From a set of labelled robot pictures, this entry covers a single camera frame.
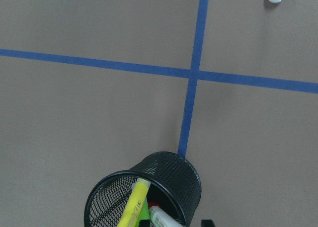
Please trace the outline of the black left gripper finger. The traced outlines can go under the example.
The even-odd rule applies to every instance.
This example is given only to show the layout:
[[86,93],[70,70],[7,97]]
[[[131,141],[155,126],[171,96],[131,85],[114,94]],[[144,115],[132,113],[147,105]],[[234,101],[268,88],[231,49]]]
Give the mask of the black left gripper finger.
[[201,227],[215,227],[215,224],[210,219],[201,220]]

